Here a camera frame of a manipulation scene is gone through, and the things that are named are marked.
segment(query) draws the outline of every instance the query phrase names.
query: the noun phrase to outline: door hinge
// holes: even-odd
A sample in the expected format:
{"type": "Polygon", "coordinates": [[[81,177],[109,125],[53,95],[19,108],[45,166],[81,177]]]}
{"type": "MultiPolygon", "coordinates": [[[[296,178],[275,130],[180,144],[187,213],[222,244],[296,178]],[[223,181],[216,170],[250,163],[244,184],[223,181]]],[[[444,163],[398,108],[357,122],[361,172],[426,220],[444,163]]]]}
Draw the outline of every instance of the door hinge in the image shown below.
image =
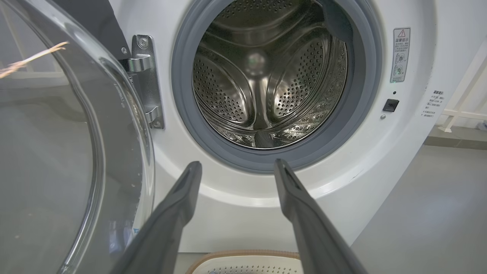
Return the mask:
{"type": "Polygon", "coordinates": [[[164,129],[164,116],[152,37],[134,35],[132,38],[132,58],[120,60],[120,63],[125,68],[142,101],[149,126],[164,129]]]}

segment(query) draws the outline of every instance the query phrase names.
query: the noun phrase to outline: stainless steel drum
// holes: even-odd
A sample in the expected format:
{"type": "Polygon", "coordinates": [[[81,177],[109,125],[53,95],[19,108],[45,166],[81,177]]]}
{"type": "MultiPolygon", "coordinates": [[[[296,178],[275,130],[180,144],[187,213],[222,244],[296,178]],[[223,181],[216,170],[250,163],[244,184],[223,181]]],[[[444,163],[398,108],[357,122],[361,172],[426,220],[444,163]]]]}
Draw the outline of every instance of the stainless steel drum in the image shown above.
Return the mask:
{"type": "Polygon", "coordinates": [[[193,89],[206,121],[244,147],[298,142],[336,107],[347,48],[309,0],[236,0],[213,21],[193,64],[193,89]]]}

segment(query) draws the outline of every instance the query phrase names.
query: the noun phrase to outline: washing machine door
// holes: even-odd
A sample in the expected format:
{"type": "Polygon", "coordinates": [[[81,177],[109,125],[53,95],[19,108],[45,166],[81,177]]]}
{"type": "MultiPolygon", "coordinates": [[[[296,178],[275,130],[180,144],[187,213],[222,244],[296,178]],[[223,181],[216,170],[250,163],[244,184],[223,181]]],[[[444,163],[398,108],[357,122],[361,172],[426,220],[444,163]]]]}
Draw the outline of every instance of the washing machine door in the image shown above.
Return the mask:
{"type": "Polygon", "coordinates": [[[0,8],[4,65],[66,42],[1,70],[0,272],[108,273],[152,210],[140,100],[119,62],[54,4],[0,8]]]}

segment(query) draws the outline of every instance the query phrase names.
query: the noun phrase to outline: washing machine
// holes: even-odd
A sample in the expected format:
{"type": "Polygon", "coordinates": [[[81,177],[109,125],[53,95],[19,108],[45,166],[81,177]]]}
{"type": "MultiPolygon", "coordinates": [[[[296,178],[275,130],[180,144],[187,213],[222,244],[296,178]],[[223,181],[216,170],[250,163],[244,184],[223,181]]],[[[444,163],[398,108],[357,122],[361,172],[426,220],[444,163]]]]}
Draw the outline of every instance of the washing machine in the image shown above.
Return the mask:
{"type": "Polygon", "coordinates": [[[53,56],[93,172],[66,268],[95,262],[119,226],[128,244],[193,161],[203,175],[180,252],[296,251],[278,158],[351,245],[487,34],[481,0],[110,0],[102,42],[50,1],[4,1],[49,47],[69,42],[53,56]],[[125,44],[110,44],[117,31],[125,44]]]}

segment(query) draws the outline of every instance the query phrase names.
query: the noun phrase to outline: sticker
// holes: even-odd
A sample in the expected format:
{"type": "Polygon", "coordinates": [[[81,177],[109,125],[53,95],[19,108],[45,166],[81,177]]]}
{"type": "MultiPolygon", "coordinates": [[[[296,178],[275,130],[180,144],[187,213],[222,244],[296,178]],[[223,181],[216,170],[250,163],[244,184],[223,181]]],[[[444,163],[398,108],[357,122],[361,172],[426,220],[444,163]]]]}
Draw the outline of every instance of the sticker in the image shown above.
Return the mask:
{"type": "Polygon", "coordinates": [[[437,112],[441,113],[441,104],[443,103],[443,101],[445,101],[443,92],[437,90],[433,91],[433,94],[428,99],[426,106],[421,112],[421,116],[425,118],[433,118],[437,112]]]}
{"type": "Polygon", "coordinates": [[[394,29],[393,67],[391,83],[403,82],[408,67],[411,28],[394,29]]]}

